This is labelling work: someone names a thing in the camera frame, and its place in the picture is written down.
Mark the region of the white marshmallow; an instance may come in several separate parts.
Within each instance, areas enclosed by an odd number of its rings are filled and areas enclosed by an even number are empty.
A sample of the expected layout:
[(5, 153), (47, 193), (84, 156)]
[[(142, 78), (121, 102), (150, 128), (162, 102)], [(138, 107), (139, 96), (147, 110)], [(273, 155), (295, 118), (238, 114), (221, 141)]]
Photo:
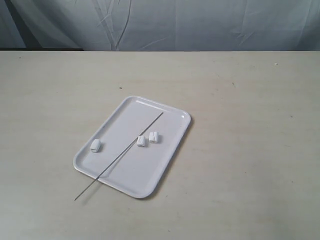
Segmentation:
[(93, 153), (97, 153), (100, 150), (100, 147), (101, 147), (101, 140), (94, 139), (90, 145), (90, 151)]
[(150, 143), (158, 143), (159, 142), (159, 132), (158, 131), (152, 131), (149, 133), (148, 141)]
[(138, 147), (145, 147), (146, 146), (146, 138), (144, 135), (139, 135), (137, 137), (136, 145)]

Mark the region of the white rectangular plastic tray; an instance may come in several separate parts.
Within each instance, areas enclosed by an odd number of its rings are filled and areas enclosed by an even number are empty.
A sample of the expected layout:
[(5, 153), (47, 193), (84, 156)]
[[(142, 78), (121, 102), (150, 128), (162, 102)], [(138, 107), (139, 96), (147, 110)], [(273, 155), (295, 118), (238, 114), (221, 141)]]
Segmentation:
[[(129, 96), (76, 153), (73, 166), (80, 173), (130, 197), (143, 199), (155, 190), (191, 123), (182, 109), (144, 97)], [(159, 142), (150, 143), (150, 132)], [(146, 145), (137, 146), (138, 136)], [(90, 146), (100, 139), (98, 152)]]

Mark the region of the grey backdrop cloth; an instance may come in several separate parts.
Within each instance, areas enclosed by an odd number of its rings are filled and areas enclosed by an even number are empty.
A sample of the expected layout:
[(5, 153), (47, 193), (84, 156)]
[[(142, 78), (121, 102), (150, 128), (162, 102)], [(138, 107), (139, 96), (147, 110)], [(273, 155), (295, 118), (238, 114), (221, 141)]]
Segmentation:
[(317, 51), (317, 0), (3, 0), (3, 49)]

